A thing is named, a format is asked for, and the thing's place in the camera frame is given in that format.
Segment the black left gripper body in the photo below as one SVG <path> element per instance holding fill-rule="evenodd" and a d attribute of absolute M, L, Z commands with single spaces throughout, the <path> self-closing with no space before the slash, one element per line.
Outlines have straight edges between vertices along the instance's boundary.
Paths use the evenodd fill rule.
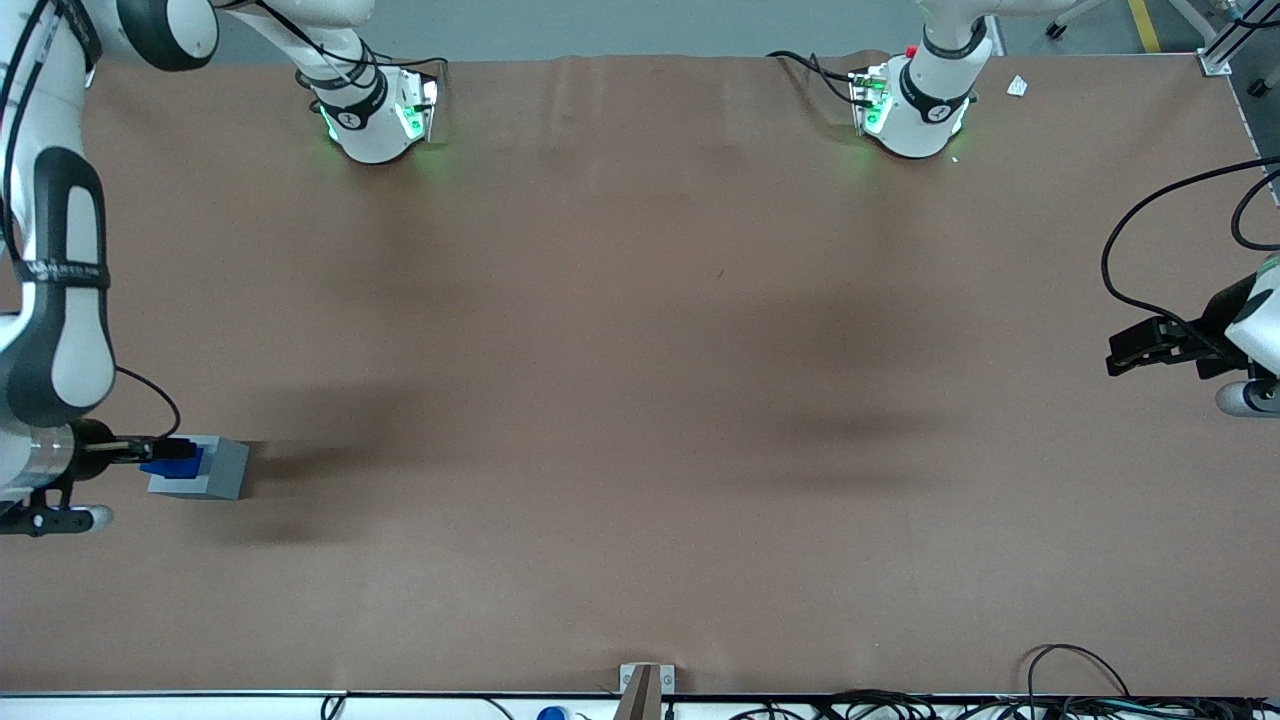
<path fill-rule="evenodd" d="M 1228 337 L 1226 329 L 1244 307 L 1254 287 L 1256 274 L 1249 274 L 1212 295 L 1202 314 L 1179 324 L 1164 320 L 1164 328 L 1176 341 L 1176 347 L 1190 352 L 1201 379 L 1207 380 L 1228 372 L 1248 372 L 1251 360 Z"/>

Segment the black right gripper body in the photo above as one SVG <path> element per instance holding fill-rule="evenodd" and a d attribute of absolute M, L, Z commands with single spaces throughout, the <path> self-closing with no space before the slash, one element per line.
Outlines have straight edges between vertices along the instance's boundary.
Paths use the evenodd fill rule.
<path fill-rule="evenodd" d="M 69 428 L 73 438 L 73 454 L 68 464 L 68 477 L 72 482 L 99 477 L 113 464 L 116 451 L 102 448 L 102 446 L 115 443 L 115 434 L 105 423 L 96 419 L 77 419 L 69 424 Z"/>

